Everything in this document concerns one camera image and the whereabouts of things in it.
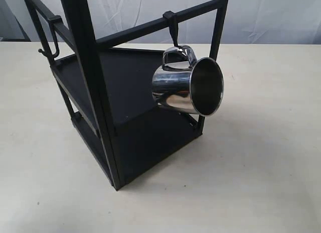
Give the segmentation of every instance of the white backdrop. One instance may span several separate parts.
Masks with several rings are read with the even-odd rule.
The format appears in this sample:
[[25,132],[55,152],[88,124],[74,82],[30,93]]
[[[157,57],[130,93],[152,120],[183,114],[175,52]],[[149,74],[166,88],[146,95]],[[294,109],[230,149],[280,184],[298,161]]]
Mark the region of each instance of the white backdrop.
[[[6,0],[28,36],[37,36],[21,0]],[[42,0],[63,15],[59,0]],[[160,18],[209,0],[89,0],[96,38]],[[321,0],[230,0],[223,43],[321,44]],[[180,43],[209,43],[215,12],[180,23]],[[168,30],[136,42],[168,43]]]

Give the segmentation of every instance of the metal cup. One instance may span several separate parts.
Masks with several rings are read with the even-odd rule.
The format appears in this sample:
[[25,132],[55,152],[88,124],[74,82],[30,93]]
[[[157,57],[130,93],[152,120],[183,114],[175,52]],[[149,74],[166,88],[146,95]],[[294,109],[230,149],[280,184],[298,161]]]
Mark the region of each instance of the metal cup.
[[167,49],[152,78],[152,95],[159,107],[205,117],[218,109],[223,91],[223,75],[216,61],[209,57],[197,60],[187,45]]

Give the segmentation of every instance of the black metal frame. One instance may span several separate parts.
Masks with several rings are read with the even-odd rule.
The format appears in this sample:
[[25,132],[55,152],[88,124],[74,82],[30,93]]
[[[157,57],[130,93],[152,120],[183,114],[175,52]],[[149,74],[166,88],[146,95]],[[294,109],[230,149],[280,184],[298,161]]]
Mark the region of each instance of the black metal frame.
[[[205,120],[204,117],[200,116],[197,122],[188,114],[158,111],[156,106],[151,110],[142,112],[140,115],[129,120],[128,123],[122,125],[116,125],[113,118],[112,105],[109,98],[110,95],[106,88],[106,75],[104,73],[104,68],[102,68],[100,58],[101,51],[110,51],[113,46],[168,27],[169,25],[166,18],[160,18],[96,40],[87,0],[61,0],[69,29],[63,24],[60,17],[54,15],[40,0],[25,0],[25,2],[40,37],[44,49],[43,54],[46,55],[50,63],[52,72],[57,80],[58,87],[67,106],[72,122],[83,137],[87,146],[91,149],[93,155],[116,190],[202,134]],[[217,10],[210,50],[210,57],[213,59],[217,58],[227,3],[228,0],[212,0],[175,13],[176,20],[179,23],[209,11]],[[39,14],[50,24],[52,33],[54,34],[56,32],[60,35],[75,52],[75,55],[55,60],[56,53],[53,54],[49,47],[37,12],[39,12]],[[130,50],[120,51],[125,53],[135,53],[135,50],[132,52],[130,52]],[[145,52],[147,54],[149,52],[158,53],[157,51],[147,50],[145,50]],[[83,101],[75,98],[75,94],[71,89],[69,89],[68,84],[61,76],[61,72],[59,72],[59,66],[61,64],[75,58],[77,58],[85,90],[88,94],[91,107],[89,110],[83,106]],[[74,112],[70,99],[75,103],[79,110],[78,112]],[[121,152],[121,150],[123,150],[121,149],[121,143],[126,144],[127,141],[130,141],[128,139],[130,136],[126,139],[120,139],[119,135],[123,133],[126,134],[127,131],[131,132],[130,127],[135,127],[135,125],[143,123],[146,119],[151,120],[154,115],[162,115],[163,117],[163,114],[165,115],[162,119],[164,122],[165,120],[173,120],[174,124],[184,118],[188,126],[191,127],[191,132],[186,134],[186,136],[184,136],[185,138],[182,136],[177,143],[169,141],[171,142],[171,145],[166,148],[167,152],[155,153],[153,157],[146,160],[146,162],[142,156],[142,158],[137,161],[139,162],[139,166],[137,166],[138,169],[135,170],[135,172],[133,170],[133,173],[130,171],[130,173],[126,174],[125,171],[127,169],[124,165],[129,164],[130,162],[125,161],[133,161],[135,159],[133,159],[132,155],[129,156],[124,152]],[[182,125],[185,127],[183,121],[177,124],[176,129]],[[147,144],[148,143],[153,144],[156,143],[156,141],[148,141]],[[135,153],[137,153],[137,157],[140,157],[140,151]]]

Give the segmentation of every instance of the stainless steel mug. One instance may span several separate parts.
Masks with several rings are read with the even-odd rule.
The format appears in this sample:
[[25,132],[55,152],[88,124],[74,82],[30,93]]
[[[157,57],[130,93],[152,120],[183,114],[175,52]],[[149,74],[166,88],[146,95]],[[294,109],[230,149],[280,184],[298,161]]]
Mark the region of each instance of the stainless steel mug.
[[223,91],[223,75],[216,61],[209,57],[197,60],[187,45],[167,49],[152,78],[152,95],[158,106],[191,114],[212,115],[221,104]]

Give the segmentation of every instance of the cup opening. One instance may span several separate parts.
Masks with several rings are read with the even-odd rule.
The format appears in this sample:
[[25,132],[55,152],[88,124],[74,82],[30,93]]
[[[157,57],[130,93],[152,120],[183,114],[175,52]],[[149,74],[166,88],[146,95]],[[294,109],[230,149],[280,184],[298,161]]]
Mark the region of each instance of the cup opening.
[[212,115],[220,106],[224,80],[219,65],[212,58],[199,60],[190,78],[191,101],[202,116]]

